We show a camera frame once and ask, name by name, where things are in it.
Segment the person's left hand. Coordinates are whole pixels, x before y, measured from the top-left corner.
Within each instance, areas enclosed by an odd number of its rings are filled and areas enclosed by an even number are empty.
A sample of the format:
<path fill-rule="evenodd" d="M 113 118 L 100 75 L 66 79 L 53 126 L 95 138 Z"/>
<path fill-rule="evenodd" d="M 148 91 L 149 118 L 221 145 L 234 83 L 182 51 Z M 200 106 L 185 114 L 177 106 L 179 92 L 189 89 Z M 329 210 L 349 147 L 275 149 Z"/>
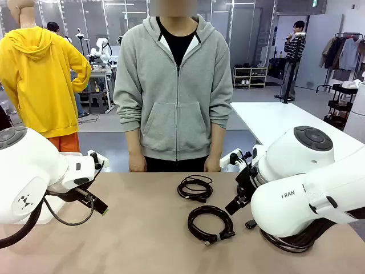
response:
<path fill-rule="evenodd" d="M 220 155 L 219 154 L 210 154 L 204 164 L 205 172 L 220 172 Z"/>

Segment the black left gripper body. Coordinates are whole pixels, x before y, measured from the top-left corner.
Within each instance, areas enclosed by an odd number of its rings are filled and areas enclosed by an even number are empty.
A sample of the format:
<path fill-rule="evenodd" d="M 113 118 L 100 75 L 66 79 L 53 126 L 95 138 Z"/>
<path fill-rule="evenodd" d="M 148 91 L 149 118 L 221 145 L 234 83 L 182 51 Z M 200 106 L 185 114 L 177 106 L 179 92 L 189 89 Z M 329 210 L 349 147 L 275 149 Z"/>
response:
<path fill-rule="evenodd" d="M 81 184 L 66 193 L 57 193 L 55 191 L 47 190 L 47 195 L 57 196 L 68 203 L 78 201 L 82 204 L 91 204 L 91 201 L 95 202 L 98 200 L 98 197 L 88 190 L 93 182 L 94 180 Z"/>

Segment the person's right hand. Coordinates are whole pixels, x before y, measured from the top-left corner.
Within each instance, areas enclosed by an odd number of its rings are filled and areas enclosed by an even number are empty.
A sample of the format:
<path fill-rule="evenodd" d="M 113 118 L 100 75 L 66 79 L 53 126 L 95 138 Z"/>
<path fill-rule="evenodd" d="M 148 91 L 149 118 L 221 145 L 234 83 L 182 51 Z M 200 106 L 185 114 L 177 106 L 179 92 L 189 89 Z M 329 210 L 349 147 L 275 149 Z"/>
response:
<path fill-rule="evenodd" d="M 130 172 L 146 172 L 147 162 L 141 152 L 129 153 L 129 171 Z"/>

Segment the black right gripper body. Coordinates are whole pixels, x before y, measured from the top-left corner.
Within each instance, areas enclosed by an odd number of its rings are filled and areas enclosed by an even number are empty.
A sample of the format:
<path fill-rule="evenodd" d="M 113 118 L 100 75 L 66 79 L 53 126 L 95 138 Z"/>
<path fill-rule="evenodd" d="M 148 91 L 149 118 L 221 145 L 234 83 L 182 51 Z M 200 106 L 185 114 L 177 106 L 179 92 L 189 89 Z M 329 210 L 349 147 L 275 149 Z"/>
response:
<path fill-rule="evenodd" d="M 256 176 L 258 175 L 256 167 L 245 167 L 236 177 L 238 202 L 250 202 L 251 198 L 258 188 Z"/>

